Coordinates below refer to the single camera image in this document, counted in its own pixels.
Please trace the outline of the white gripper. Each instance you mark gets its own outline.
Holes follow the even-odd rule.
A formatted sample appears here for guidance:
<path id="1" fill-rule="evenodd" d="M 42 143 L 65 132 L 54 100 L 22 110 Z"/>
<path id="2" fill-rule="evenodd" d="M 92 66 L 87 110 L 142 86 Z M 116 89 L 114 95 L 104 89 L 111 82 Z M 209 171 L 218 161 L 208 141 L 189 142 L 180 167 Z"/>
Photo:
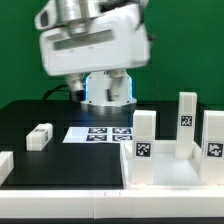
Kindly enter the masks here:
<path id="1" fill-rule="evenodd" d="M 85 100 L 82 73 L 108 71 L 107 100 L 119 95 L 123 71 L 150 58 L 143 3 L 48 3 L 35 16 L 42 65 L 66 76 L 74 102 Z"/>

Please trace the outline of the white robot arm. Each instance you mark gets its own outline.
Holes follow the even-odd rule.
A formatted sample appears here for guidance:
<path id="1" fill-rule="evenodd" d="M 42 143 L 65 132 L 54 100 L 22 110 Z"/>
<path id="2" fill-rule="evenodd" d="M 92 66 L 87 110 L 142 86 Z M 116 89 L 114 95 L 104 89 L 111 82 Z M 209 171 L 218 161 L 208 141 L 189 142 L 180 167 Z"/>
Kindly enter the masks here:
<path id="1" fill-rule="evenodd" d="M 127 71 L 150 58 L 148 2 L 48 0 L 36 15 L 45 71 L 63 76 L 83 108 L 122 111 L 136 104 Z"/>

